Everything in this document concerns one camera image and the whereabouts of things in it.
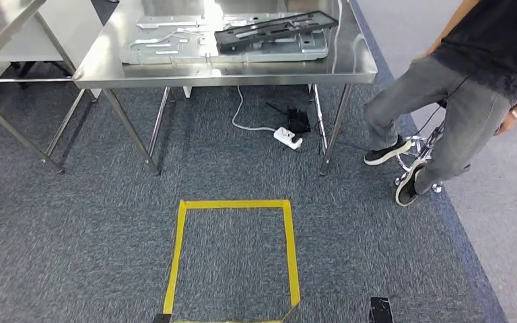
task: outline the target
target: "rolling stool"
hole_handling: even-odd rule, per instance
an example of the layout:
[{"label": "rolling stool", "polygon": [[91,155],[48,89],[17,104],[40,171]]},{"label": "rolling stool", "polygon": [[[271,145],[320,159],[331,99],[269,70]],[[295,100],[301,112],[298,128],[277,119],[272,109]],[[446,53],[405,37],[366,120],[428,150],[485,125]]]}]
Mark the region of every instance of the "rolling stool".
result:
[{"label": "rolling stool", "polygon": [[[447,101],[441,100],[437,102],[439,106],[443,109],[447,109]],[[409,170],[411,169],[411,164],[407,165],[403,159],[401,159],[402,155],[410,156],[415,158],[415,160],[421,159],[421,160],[429,160],[431,159],[431,151],[433,151],[433,146],[439,139],[443,137],[443,132],[445,130],[445,121],[441,122],[435,130],[431,133],[431,135],[427,138],[421,137],[419,135],[415,135],[412,137],[409,137],[409,140],[411,140],[411,149],[397,155],[397,161],[399,162],[399,165],[404,169],[405,173],[401,175],[401,177],[395,178],[395,186],[399,186],[399,184],[407,177],[407,174],[409,173]],[[441,193],[443,191],[443,183],[435,183],[431,187],[431,189],[435,193]]]}]

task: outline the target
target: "black t-shirt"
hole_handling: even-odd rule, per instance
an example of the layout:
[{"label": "black t-shirt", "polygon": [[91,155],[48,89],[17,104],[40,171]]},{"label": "black t-shirt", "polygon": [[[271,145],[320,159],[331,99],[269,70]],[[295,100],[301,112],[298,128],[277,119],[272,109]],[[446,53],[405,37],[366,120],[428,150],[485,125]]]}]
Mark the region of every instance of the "black t-shirt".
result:
[{"label": "black t-shirt", "polygon": [[517,0],[480,0],[433,57],[517,100]]}]

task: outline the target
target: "yellow tape square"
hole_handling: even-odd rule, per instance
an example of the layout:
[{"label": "yellow tape square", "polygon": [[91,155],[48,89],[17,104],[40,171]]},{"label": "yellow tape square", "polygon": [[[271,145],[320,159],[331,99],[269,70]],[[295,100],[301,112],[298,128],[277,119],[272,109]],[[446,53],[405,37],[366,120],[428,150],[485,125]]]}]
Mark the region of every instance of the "yellow tape square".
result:
[{"label": "yellow tape square", "polygon": [[185,216],[189,209],[282,209],[284,220],[284,234],[286,237],[286,259],[288,265],[288,282],[290,290],[291,309],[300,302],[300,286],[298,285],[298,265],[294,243],[294,228],[292,225],[292,211],[289,200],[217,200],[217,201],[184,201],[179,202],[177,211],[177,228],[175,231],[175,245],[171,262],[171,271],[168,288],[164,297],[164,314],[171,314],[175,296],[175,287],[179,271],[179,258],[183,241],[183,227]]}]

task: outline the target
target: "black power adapter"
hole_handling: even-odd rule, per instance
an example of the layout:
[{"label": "black power adapter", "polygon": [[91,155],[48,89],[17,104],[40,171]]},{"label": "black power adapter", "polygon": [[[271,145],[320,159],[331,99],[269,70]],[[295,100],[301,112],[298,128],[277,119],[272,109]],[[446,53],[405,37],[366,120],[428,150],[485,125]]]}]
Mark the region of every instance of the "black power adapter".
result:
[{"label": "black power adapter", "polygon": [[266,104],[272,109],[278,111],[280,114],[284,114],[287,117],[286,128],[295,134],[309,133],[310,122],[308,121],[308,113],[297,108],[290,108],[286,106],[286,112],[280,109],[278,106],[266,102]]},{"label": "black power adapter", "polygon": [[288,130],[293,133],[309,133],[308,114],[303,110],[287,107]]}]

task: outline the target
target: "floor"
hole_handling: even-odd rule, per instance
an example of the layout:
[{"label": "floor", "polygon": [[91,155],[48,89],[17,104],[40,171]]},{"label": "floor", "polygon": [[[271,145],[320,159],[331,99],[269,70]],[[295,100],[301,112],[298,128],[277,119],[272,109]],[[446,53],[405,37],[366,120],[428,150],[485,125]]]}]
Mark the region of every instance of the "floor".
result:
[{"label": "floor", "polygon": [[[111,4],[94,4],[105,20]],[[366,15],[379,30],[368,4],[360,5],[363,15],[353,3],[360,22]],[[367,322],[376,295],[390,298],[396,322],[505,322],[449,196],[399,208],[392,199],[398,166],[361,161],[368,139],[359,107],[396,73],[379,34],[362,25],[380,74],[375,85],[356,89],[324,178],[316,135],[297,153],[268,133],[230,126],[239,103],[234,87],[196,88],[191,99],[168,105],[156,147],[160,176],[147,171],[104,98],[83,102],[62,138],[55,158],[64,175],[49,172],[0,127],[0,322],[151,322],[162,310],[180,199],[290,200],[302,294],[290,322]],[[39,65],[33,73],[56,71]],[[340,90],[320,88],[326,119]],[[243,124],[282,122],[265,98],[313,112],[305,86],[242,91]],[[71,84],[3,84],[0,111],[43,146],[76,93]],[[148,138],[162,89],[116,94]],[[409,117],[401,124],[415,130]],[[286,276],[279,211],[189,211],[174,319],[279,317],[289,307]]]},{"label": "floor", "polygon": [[[359,0],[394,77],[437,37],[459,0]],[[434,111],[413,114],[421,127]],[[443,118],[438,113],[429,133]],[[469,174],[446,183],[448,195],[511,323],[517,323],[517,127],[492,140]]]}]

